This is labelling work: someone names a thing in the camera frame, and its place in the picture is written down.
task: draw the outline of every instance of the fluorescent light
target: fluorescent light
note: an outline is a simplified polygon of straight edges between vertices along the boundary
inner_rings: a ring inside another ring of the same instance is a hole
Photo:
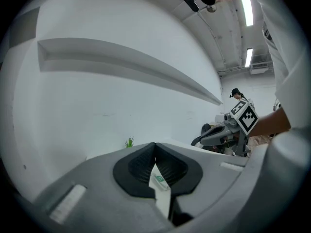
[[[252,26],[254,24],[254,20],[251,0],[242,0],[242,3],[245,13],[246,25]]]
[[[251,64],[252,55],[253,55],[253,49],[248,49],[247,50],[245,67],[249,67],[249,65]]]

